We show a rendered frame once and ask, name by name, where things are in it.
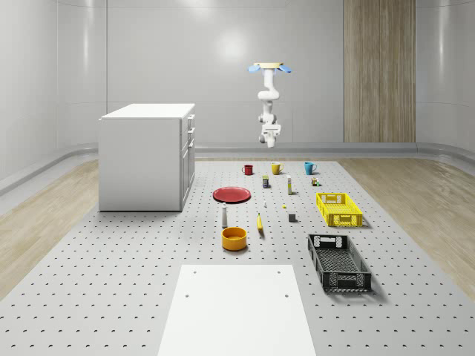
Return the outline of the white board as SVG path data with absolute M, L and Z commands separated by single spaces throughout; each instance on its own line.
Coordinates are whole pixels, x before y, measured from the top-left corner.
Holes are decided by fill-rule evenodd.
M 184 265 L 158 356 L 315 356 L 291 265 Z

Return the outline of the yellow bowl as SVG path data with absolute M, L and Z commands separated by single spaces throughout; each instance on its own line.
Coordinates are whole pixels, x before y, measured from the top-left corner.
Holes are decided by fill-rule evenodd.
M 246 231 L 239 227 L 228 227 L 222 230 L 222 246 L 229 251 L 239 251 L 247 246 Z

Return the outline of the white cabinet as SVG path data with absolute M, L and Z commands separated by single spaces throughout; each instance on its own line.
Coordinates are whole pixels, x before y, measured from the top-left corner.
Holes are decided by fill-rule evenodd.
M 194 180 L 193 103 L 130 104 L 99 120 L 99 209 L 182 211 Z

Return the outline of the yellow basket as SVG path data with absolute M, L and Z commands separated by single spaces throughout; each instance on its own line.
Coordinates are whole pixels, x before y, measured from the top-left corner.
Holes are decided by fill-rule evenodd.
M 363 214 L 346 193 L 317 193 L 316 205 L 328 226 L 362 226 Z

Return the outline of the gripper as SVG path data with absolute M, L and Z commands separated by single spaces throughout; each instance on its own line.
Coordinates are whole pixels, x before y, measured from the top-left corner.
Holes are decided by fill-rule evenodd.
M 275 147 L 276 136 L 281 132 L 279 124 L 264 124 L 261 131 L 261 142 L 266 143 L 269 148 Z

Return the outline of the dark grey basket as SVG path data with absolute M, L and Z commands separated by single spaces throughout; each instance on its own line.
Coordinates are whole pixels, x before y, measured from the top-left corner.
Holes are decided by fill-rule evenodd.
M 369 291 L 371 271 L 346 235 L 308 234 L 307 248 L 328 291 Z

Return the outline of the red plate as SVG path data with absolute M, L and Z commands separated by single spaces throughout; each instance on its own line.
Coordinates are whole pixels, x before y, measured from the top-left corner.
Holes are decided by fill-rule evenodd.
M 222 187 L 213 192 L 213 198 L 219 202 L 239 203 L 249 200 L 251 193 L 241 187 Z

